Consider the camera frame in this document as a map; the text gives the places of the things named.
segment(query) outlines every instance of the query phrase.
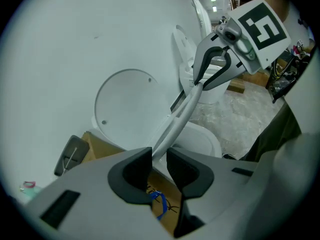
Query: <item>white toilet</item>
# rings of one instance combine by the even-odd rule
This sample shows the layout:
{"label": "white toilet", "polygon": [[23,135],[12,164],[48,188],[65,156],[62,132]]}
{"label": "white toilet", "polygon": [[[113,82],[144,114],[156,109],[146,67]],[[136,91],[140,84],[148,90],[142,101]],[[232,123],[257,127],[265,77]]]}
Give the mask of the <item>white toilet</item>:
{"label": "white toilet", "polygon": [[[192,38],[187,37],[184,29],[180,25],[175,26],[173,30],[173,36],[182,58],[182,64],[179,66],[180,83],[183,87],[185,95],[187,96],[194,87],[194,72],[192,66],[194,64],[197,46]],[[200,82],[204,83],[221,68],[221,66],[210,64]],[[211,90],[203,91],[199,99],[199,103],[216,103],[225,93],[229,83],[230,81],[225,82]]]}
{"label": "white toilet", "polygon": [[[157,81],[138,69],[125,69],[110,76],[100,87],[94,104],[93,127],[105,140],[124,150],[160,145],[180,118],[172,114]],[[199,125],[187,122],[174,147],[208,156],[222,157],[216,136]],[[170,178],[166,158],[153,166]]]}

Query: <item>toilet bowl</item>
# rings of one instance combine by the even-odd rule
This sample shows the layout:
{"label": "toilet bowl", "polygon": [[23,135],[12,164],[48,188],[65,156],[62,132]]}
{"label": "toilet bowl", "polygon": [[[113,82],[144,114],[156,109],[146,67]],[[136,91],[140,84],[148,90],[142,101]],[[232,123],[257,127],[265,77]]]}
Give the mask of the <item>toilet bowl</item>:
{"label": "toilet bowl", "polygon": [[[180,120],[171,113],[163,91],[150,74],[125,69],[110,76],[100,87],[92,125],[105,141],[124,150],[152,147],[153,151]],[[222,157],[215,135],[191,122],[186,123],[172,146]],[[170,178],[165,160],[162,157],[154,161],[153,166]]]}
{"label": "toilet bowl", "polygon": [[[194,64],[197,46],[192,38],[187,37],[184,29],[180,25],[175,26],[173,36],[182,58],[182,64],[179,66],[179,79],[184,93],[187,96],[194,87],[194,71],[192,66]],[[221,66],[210,64],[200,82],[204,83],[221,68]],[[202,104],[216,103],[227,90],[229,83],[230,81],[211,90],[203,91],[198,102]]]}

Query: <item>cardboard box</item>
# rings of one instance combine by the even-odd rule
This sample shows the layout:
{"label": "cardboard box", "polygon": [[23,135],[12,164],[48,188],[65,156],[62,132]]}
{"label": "cardboard box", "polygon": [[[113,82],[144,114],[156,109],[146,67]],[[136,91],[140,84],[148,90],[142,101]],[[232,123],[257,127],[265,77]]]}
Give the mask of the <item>cardboard box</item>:
{"label": "cardboard box", "polygon": [[[82,163],[113,156],[124,151],[119,147],[113,146],[99,139],[88,131],[83,134],[82,139],[88,142],[90,147]],[[168,181],[160,173],[152,170],[148,177],[146,193],[150,194],[155,191],[160,191],[164,194],[167,206],[167,212],[159,222],[168,231],[168,233],[173,236],[178,223],[182,194],[174,184]],[[152,213],[157,217],[161,215],[162,212],[162,198],[158,196],[152,201]]]}

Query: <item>floor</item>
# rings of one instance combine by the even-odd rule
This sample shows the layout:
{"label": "floor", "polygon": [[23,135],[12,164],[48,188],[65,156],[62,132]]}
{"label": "floor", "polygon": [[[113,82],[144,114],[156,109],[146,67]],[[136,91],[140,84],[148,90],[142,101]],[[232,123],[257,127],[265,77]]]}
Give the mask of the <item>floor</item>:
{"label": "floor", "polygon": [[250,150],[284,104],[282,98],[272,104],[270,94],[264,87],[249,82],[244,84],[242,94],[227,90],[215,104],[198,103],[189,120],[210,130],[219,140],[222,153],[232,154],[237,159]]}

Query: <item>toilet lid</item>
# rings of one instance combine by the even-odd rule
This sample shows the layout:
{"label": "toilet lid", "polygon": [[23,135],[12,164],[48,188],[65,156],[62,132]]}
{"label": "toilet lid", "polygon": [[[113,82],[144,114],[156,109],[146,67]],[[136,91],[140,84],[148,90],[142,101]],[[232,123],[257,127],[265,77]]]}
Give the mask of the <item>toilet lid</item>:
{"label": "toilet lid", "polygon": [[110,76],[100,87],[94,104],[96,127],[113,144],[125,149],[147,147],[171,115],[157,81],[138,69]]}
{"label": "toilet lid", "polygon": [[186,35],[185,30],[180,26],[176,25],[173,30],[173,36],[178,46],[182,61],[186,67],[188,64],[194,64],[197,46],[191,37]]}

